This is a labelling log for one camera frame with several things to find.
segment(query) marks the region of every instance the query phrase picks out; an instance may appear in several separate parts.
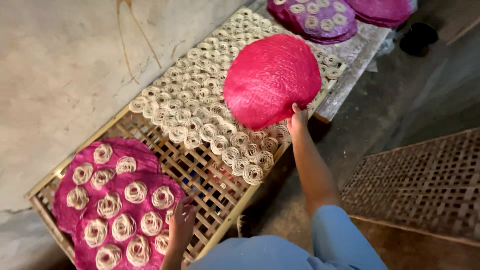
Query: white noodle coil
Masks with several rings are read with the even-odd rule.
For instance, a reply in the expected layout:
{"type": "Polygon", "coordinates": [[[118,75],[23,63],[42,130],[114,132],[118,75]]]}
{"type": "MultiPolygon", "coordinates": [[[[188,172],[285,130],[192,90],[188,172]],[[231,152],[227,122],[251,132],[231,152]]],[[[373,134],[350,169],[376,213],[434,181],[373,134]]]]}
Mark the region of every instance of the white noodle coil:
{"type": "Polygon", "coordinates": [[[163,228],[163,220],[159,214],[150,211],[146,213],[140,221],[142,232],[148,236],[155,236],[160,233],[163,228]]]}
{"type": "Polygon", "coordinates": [[[117,193],[108,193],[105,198],[98,201],[96,210],[100,217],[111,219],[119,213],[121,208],[120,196],[117,193]]]}
{"type": "Polygon", "coordinates": [[[67,195],[67,206],[77,210],[85,208],[89,201],[87,190],[79,186],[75,187],[67,195]]]}
{"type": "Polygon", "coordinates": [[[121,249],[114,244],[107,244],[101,247],[95,257],[98,270],[112,270],[122,259],[121,249]]]}
{"type": "Polygon", "coordinates": [[[109,144],[101,144],[95,149],[93,159],[97,164],[105,164],[112,157],[113,149],[109,144]]]}
{"type": "Polygon", "coordinates": [[[155,237],[155,250],[160,254],[165,255],[168,248],[169,230],[163,230],[157,237],[155,237]]]}
{"type": "Polygon", "coordinates": [[[117,174],[126,172],[135,172],[137,170],[137,161],[129,156],[123,156],[117,161],[117,174]]]}
{"type": "Polygon", "coordinates": [[[84,230],[84,239],[89,247],[101,246],[108,234],[108,223],[101,219],[90,220],[84,230]]]}
{"type": "Polygon", "coordinates": [[[137,231],[137,223],[129,214],[119,215],[112,224],[112,236],[121,242],[130,238],[137,231]]]}
{"type": "Polygon", "coordinates": [[[159,210],[169,208],[174,202],[175,197],[168,186],[158,188],[152,195],[152,204],[159,210]]]}
{"type": "Polygon", "coordinates": [[[131,203],[139,204],[147,197],[147,186],[142,182],[131,182],[125,188],[125,199],[131,203]]]}
{"type": "Polygon", "coordinates": [[[93,173],[93,165],[85,162],[82,165],[75,168],[73,172],[72,180],[75,184],[85,184],[90,180],[93,173]]]}
{"type": "Polygon", "coordinates": [[[97,171],[92,176],[92,187],[96,190],[102,189],[102,187],[113,179],[115,172],[112,169],[105,169],[97,171]]]}
{"type": "Polygon", "coordinates": [[[151,254],[152,250],[148,245],[147,239],[143,236],[136,236],[127,246],[127,259],[133,266],[142,267],[147,265],[151,254]]]}

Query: concrete floor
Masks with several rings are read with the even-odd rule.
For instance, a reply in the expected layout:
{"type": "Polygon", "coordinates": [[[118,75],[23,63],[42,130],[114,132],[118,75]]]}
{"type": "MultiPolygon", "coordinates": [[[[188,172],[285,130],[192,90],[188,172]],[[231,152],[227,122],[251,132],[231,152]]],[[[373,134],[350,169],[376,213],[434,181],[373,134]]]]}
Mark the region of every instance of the concrete floor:
{"type": "MultiPolygon", "coordinates": [[[[330,126],[309,122],[339,186],[366,154],[480,126],[475,109],[480,105],[478,44],[477,27],[453,46],[434,44],[425,58],[397,47],[377,59],[380,72],[361,77],[330,126]]],[[[312,252],[310,218],[291,147],[244,214],[251,235],[278,235],[312,252]]],[[[480,263],[477,248],[364,221],[355,224],[390,269],[473,269],[480,263]]]]}

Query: pink rice paper sheet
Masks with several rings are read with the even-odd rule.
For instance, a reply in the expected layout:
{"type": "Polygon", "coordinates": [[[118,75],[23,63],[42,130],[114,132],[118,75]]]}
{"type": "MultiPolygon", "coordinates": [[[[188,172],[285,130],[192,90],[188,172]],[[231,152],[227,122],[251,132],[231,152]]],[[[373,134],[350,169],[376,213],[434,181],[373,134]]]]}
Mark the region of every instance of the pink rice paper sheet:
{"type": "Polygon", "coordinates": [[[107,220],[108,234],[103,244],[99,247],[91,248],[84,240],[85,227],[87,226],[90,220],[95,220],[95,219],[105,220],[105,219],[100,218],[100,216],[98,215],[97,209],[96,209],[96,201],[93,204],[90,204],[89,208],[85,211],[85,214],[82,220],[78,223],[76,234],[73,238],[74,244],[75,244],[75,247],[74,247],[75,265],[77,269],[79,270],[96,269],[95,258],[96,258],[97,251],[102,246],[105,246],[106,244],[114,244],[122,250],[122,260],[117,265],[115,270],[160,269],[160,266],[162,265],[162,262],[164,259],[164,255],[160,254],[158,251],[155,250],[156,236],[147,236],[142,232],[140,221],[144,216],[144,214],[150,211],[154,211],[157,214],[159,214],[163,220],[162,230],[169,229],[169,225],[165,222],[165,215],[168,209],[158,210],[152,204],[153,193],[162,186],[168,186],[170,191],[175,197],[175,202],[168,209],[172,209],[175,204],[177,204],[180,200],[185,198],[185,193],[182,190],[182,188],[173,179],[163,174],[143,174],[143,173],[137,173],[137,172],[136,173],[128,172],[128,173],[124,173],[117,176],[114,182],[113,181],[108,182],[102,189],[103,194],[106,195],[107,193],[118,193],[120,195],[120,199],[122,202],[122,208],[120,209],[119,213],[115,217],[107,220]],[[128,186],[131,182],[143,182],[147,186],[147,189],[148,189],[147,197],[140,204],[134,204],[125,199],[125,193],[124,193],[125,187],[128,186]],[[131,215],[131,217],[135,220],[137,225],[137,231],[133,236],[131,236],[127,240],[119,242],[113,238],[112,224],[116,217],[124,213],[131,215]],[[145,265],[142,268],[133,266],[127,260],[127,254],[126,254],[127,246],[136,235],[142,235],[146,237],[151,249],[150,261],[148,262],[147,265],[145,265]]]}
{"type": "Polygon", "coordinates": [[[321,8],[317,14],[310,14],[307,11],[300,15],[294,14],[290,11],[290,7],[295,4],[299,3],[296,0],[287,0],[285,4],[276,5],[274,0],[268,0],[268,11],[282,26],[294,34],[301,35],[312,42],[323,45],[349,40],[357,33],[358,27],[355,20],[355,12],[344,0],[330,0],[330,5],[326,8],[321,8]],[[333,15],[339,13],[334,9],[333,2],[340,2],[346,7],[345,12],[341,14],[346,17],[347,23],[338,25],[331,32],[326,32],[320,27],[322,20],[332,19],[333,15]],[[318,19],[318,26],[315,29],[305,27],[307,16],[314,16],[318,19]]]}
{"type": "MultiPolygon", "coordinates": [[[[60,186],[54,195],[53,201],[53,214],[57,218],[57,226],[60,230],[74,235],[75,228],[78,221],[81,218],[82,213],[89,206],[95,204],[96,201],[105,197],[105,186],[101,190],[96,190],[91,184],[89,179],[84,185],[79,185],[80,187],[85,188],[88,193],[89,202],[82,210],[77,210],[73,207],[67,206],[67,195],[73,190],[77,184],[73,182],[73,173],[75,168],[82,165],[85,162],[89,162],[94,167],[94,172],[92,175],[104,169],[112,169],[115,171],[117,167],[117,161],[123,157],[129,156],[136,160],[137,170],[136,172],[144,173],[159,173],[160,167],[158,164],[158,158],[148,149],[148,147],[134,139],[122,139],[122,138],[110,138],[105,139],[101,142],[93,142],[91,145],[87,146],[85,149],[80,151],[70,164],[68,170],[66,171],[60,186]],[[105,164],[95,164],[93,153],[95,149],[101,144],[110,144],[113,149],[113,154],[110,160],[105,164]]],[[[118,175],[115,175],[109,183],[115,182],[118,178],[118,175]]]]}
{"type": "Polygon", "coordinates": [[[357,19],[380,27],[392,28],[404,23],[413,13],[408,0],[346,0],[357,19]]]}

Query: wooden frame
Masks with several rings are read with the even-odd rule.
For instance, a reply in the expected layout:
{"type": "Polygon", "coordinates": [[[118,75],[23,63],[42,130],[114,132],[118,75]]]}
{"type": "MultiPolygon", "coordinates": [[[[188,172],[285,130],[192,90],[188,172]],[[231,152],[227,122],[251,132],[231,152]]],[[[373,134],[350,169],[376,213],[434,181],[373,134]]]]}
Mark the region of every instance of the wooden frame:
{"type": "Polygon", "coordinates": [[[480,128],[363,158],[342,187],[351,218],[480,247],[480,128]]]}

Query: bamboo drying rack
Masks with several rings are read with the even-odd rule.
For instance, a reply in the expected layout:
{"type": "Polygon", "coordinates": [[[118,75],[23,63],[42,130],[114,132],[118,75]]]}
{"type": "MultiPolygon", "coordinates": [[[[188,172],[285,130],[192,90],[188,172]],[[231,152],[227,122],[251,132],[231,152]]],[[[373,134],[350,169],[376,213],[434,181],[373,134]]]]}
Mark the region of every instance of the bamboo drying rack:
{"type": "MultiPolygon", "coordinates": [[[[339,68],[345,71],[347,65],[341,63],[339,68]]],[[[312,110],[309,110],[309,117],[336,83],[337,80],[328,82],[326,89],[313,103],[312,110]]],[[[162,134],[160,127],[153,125],[142,114],[130,112],[127,105],[25,195],[72,263],[75,258],[72,239],[56,225],[52,214],[53,195],[75,155],[91,143],[109,137],[137,139],[146,144],[158,157],[162,173],[180,184],[186,194],[200,191],[195,197],[200,208],[192,242],[184,253],[185,265],[205,256],[220,242],[260,186],[249,185],[242,177],[233,176],[231,168],[224,164],[220,156],[211,152],[208,143],[193,150],[187,149],[183,143],[172,143],[168,136],[162,134]]],[[[289,145],[284,143],[279,147],[274,155],[275,164],[289,145]]]]}

